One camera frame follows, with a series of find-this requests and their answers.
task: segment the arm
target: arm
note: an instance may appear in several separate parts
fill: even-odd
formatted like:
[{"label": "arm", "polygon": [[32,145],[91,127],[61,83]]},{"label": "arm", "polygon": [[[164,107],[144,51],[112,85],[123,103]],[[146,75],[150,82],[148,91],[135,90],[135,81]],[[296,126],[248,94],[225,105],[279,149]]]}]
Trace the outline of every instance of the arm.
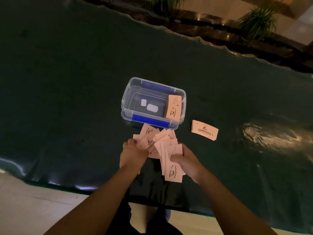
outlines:
[{"label": "arm", "polygon": [[225,235],[277,235],[268,225],[243,205],[225,186],[182,144],[184,155],[172,155],[209,197],[213,213]]},{"label": "arm", "polygon": [[105,234],[131,182],[138,175],[148,156],[129,139],[123,144],[120,169],[103,186],[60,219],[45,235]]}]

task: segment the leg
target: leg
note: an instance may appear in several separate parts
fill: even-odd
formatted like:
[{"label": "leg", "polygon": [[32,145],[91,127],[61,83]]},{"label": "leg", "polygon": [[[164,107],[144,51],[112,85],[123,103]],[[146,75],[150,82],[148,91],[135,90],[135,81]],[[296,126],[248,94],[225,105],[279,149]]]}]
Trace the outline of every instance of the leg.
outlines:
[{"label": "leg", "polygon": [[147,224],[146,235],[183,235],[177,228],[168,222],[169,217],[170,210],[158,209],[155,217]]},{"label": "leg", "polygon": [[128,202],[122,200],[115,216],[105,235],[127,234],[139,235],[140,233],[131,225],[131,207]]}]

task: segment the hand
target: hand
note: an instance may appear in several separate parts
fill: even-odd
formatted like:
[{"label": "hand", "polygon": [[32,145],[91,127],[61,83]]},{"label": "hand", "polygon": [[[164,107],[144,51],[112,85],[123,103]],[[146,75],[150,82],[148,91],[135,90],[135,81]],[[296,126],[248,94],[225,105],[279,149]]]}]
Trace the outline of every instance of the hand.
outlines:
[{"label": "hand", "polygon": [[199,180],[206,171],[205,167],[199,162],[195,154],[187,148],[187,146],[180,142],[182,145],[183,155],[175,154],[170,157],[172,162],[180,165],[182,170],[191,177],[191,179],[199,184]]},{"label": "hand", "polygon": [[140,150],[136,147],[137,140],[130,138],[128,142],[123,143],[123,151],[119,158],[119,167],[130,166],[131,168],[140,169],[145,164],[149,155],[146,150]]}]

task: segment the shoe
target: shoe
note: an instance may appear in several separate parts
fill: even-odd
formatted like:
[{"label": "shoe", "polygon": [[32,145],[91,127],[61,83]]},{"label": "shoe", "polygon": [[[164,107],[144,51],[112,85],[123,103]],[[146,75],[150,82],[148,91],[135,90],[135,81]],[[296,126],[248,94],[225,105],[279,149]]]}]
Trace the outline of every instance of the shoe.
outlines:
[{"label": "shoe", "polygon": [[164,218],[168,222],[170,220],[171,210],[170,209],[158,208],[155,216],[156,217],[162,217],[162,218]]}]

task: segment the left hand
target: left hand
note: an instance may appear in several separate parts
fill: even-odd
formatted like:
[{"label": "left hand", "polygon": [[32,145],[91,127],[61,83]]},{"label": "left hand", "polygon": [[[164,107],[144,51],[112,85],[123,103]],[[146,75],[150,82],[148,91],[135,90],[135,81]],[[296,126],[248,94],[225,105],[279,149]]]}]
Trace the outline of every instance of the left hand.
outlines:
[{"label": "left hand", "polygon": [[140,150],[136,147],[137,140],[130,138],[128,142],[123,143],[123,151],[119,158],[119,167],[130,166],[138,169],[138,171],[145,164],[149,155],[147,150]]}]

